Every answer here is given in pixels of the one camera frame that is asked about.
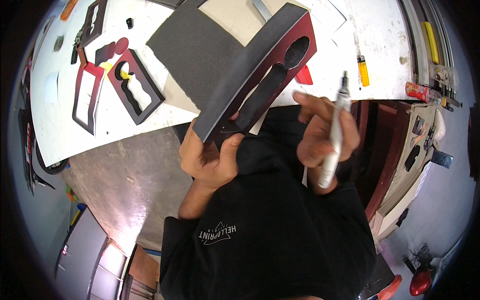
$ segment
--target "helloprint logo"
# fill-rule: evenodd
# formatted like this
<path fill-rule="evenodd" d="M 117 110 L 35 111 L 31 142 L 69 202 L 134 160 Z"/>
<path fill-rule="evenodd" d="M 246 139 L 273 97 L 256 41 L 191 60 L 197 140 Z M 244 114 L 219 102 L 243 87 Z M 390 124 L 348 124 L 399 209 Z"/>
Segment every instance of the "helloprint logo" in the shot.
<path fill-rule="evenodd" d="M 218 223 L 215 229 L 208 229 L 207 231 L 200 231 L 198 236 L 204 245 L 211 245 L 221 240 L 231 239 L 230 233 L 236 232 L 237 227 L 235 225 L 228 226 L 223 225 L 222 222 Z"/>

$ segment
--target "lighter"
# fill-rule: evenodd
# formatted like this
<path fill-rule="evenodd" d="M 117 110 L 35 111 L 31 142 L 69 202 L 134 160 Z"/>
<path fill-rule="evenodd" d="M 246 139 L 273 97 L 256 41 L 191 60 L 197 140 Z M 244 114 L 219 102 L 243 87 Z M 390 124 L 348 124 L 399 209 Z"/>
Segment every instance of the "lighter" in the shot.
<path fill-rule="evenodd" d="M 363 55 L 358 55 L 357 62 L 359 63 L 361 83 L 363 86 L 369 86 L 370 81 L 368 80 L 367 63 L 365 62 L 365 57 Z"/>

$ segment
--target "red foam circle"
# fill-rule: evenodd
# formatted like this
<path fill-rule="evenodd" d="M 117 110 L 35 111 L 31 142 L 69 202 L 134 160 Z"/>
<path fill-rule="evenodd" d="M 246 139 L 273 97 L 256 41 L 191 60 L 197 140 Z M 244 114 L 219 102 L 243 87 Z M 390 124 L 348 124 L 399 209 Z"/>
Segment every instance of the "red foam circle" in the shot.
<path fill-rule="evenodd" d="M 126 37 L 122 37 L 118 40 L 115 44 L 115 53 L 122 55 L 128 48 L 128 39 Z"/>

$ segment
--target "gray foam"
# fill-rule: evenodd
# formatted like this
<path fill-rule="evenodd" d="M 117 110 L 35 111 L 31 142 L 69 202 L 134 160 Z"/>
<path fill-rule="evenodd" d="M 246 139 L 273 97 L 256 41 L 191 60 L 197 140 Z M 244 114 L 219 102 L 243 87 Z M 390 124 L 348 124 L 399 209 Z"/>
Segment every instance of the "gray foam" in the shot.
<path fill-rule="evenodd" d="M 217 82 L 243 45 L 198 9 L 206 0 L 187 0 L 147 41 L 155 56 L 202 110 Z"/>

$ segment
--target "hand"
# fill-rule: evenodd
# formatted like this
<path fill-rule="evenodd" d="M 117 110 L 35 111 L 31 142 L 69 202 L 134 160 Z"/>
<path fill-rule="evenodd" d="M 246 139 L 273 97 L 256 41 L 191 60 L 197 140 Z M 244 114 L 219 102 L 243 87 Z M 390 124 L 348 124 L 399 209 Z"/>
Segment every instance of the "hand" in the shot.
<path fill-rule="evenodd" d="M 197 184 L 216 191 L 238 174 L 237 150 L 244 135 L 236 133 L 224 140 L 219 152 L 214 143 L 202 143 L 192 129 L 195 121 L 190 124 L 180 146 L 180 166 Z"/>
<path fill-rule="evenodd" d="M 294 93 L 293 99 L 302 106 L 299 121 L 308 123 L 303 139 L 297 147 L 297 156 L 304 166 L 312 168 L 309 170 L 309 179 L 317 186 L 316 180 L 321 174 L 324 158 L 333 151 L 329 138 L 335 105 L 326 97 L 317 98 L 299 92 Z M 346 110 L 340 112 L 340 126 L 343 133 L 342 153 L 339 158 L 341 162 L 347 160 L 358 147 L 360 135 L 353 116 Z"/>

